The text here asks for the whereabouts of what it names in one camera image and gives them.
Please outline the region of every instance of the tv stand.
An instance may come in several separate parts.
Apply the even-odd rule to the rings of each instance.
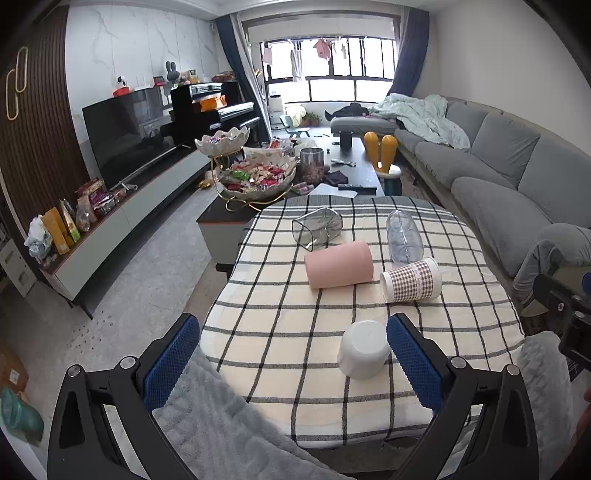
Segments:
[[[209,159],[201,152],[190,147],[178,148],[139,173],[132,181],[138,186],[137,191],[128,192],[128,196],[94,224],[69,253],[59,256],[48,271],[41,270],[52,288],[92,318],[77,298],[82,287],[144,218],[165,200],[181,193],[208,165]]]

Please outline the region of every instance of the gray blanket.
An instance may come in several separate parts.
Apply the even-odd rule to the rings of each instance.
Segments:
[[[199,480],[345,480],[236,395],[199,347],[166,405],[152,412]]]
[[[564,459],[576,422],[558,337],[551,332],[526,337],[518,365],[534,412],[540,479],[545,480]],[[299,448],[236,395],[199,347],[166,405],[153,415],[199,480],[350,480]],[[441,476],[455,471],[471,435],[459,440]]]

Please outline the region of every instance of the white bowl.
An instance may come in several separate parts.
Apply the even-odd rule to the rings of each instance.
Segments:
[[[343,334],[337,362],[347,377],[365,380],[378,374],[391,351],[386,327],[375,320],[363,320]]]
[[[232,127],[228,132],[218,130],[213,137],[204,135],[201,140],[195,139],[195,145],[201,153],[208,157],[220,157],[239,151],[248,140],[250,133],[251,129],[248,127],[242,127],[240,130]],[[220,138],[221,140],[212,143],[212,138]]]

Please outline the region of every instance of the marble wall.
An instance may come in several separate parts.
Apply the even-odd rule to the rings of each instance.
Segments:
[[[89,174],[92,150],[82,108],[112,97],[116,78],[131,88],[166,77],[167,60],[199,77],[219,72],[217,32],[210,22],[143,7],[100,4],[71,7],[66,27],[66,82],[74,128]]]

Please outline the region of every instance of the piano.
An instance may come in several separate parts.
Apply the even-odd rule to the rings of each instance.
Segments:
[[[201,111],[201,100],[225,95],[227,106]],[[254,103],[243,102],[237,82],[198,83],[183,85],[170,92],[173,103],[173,138],[179,144],[218,130],[228,131],[250,127],[247,146],[259,146],[258,125],[260,118],[254,115]]]

